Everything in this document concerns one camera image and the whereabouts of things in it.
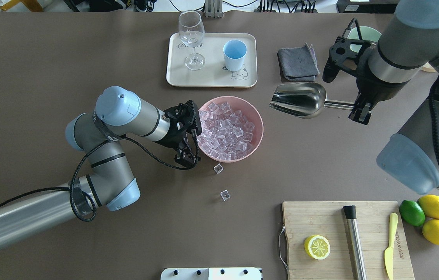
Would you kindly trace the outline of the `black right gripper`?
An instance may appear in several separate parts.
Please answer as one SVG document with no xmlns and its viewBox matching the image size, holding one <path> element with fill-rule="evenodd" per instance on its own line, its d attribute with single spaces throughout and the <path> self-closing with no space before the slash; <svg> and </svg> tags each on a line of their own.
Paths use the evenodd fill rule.
<svg viewBox="0 0 439 280">
<path fill-rule="evenodd" d="M 356 84 L 359 93 L 348 118 L 364 125 L 369 123 L 371 110 L 377 103 L 395 97 L 402 89 L 402 83 L 381 81 L 369 69 L 357 71 Z"/>
</svg>

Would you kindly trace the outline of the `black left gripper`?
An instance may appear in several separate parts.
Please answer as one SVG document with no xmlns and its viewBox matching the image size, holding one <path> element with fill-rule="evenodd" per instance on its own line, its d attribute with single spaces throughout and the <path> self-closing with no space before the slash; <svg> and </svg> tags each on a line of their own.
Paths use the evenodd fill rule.
<svg viewBox="0 0 439 280">
<path fill-rule="evenodd" d="M 188 135 L 196 143 L 196 113 L 159 113 L 153 141 L 174 149 L 179 165 L 195 167 L 201 161 L 200 148 L 192 150 Z"/>
</svg>

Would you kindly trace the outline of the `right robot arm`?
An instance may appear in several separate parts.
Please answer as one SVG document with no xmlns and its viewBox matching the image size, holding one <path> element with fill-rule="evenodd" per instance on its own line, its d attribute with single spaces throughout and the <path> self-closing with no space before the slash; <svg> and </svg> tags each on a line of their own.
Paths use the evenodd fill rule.
<svg viewBox="0 0 439 280">
<path fill-rule="evenodd" d="M 439 0 L 399 0 L 381 36 L 362 46 L 350 118 L 391 128 L 364 156 L 373 179 L 439 191 Z"/>
</svg>

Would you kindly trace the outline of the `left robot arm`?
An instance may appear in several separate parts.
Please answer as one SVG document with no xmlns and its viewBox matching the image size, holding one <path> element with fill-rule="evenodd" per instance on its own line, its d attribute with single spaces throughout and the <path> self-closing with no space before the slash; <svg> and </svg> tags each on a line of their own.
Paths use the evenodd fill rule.
<svg viewBox="0 0 439 280">
<path fill-rule="evenodd" d="M 123 87 L 98 96 L 92 113 L 77 116 L 65 128 L 67 142 L 84 156 L 66 183 L 18 195 L 0 204 L 0 250 L 72 218 L 92 221 L 97 209 L 117 211 L 140 198 L 122 141 L 133 134 L 175 151 L 176 170 L 200 161 L 188 140 L 198 145 L 199 109 L 186 101 L 161 110 Z"/>
</svg>

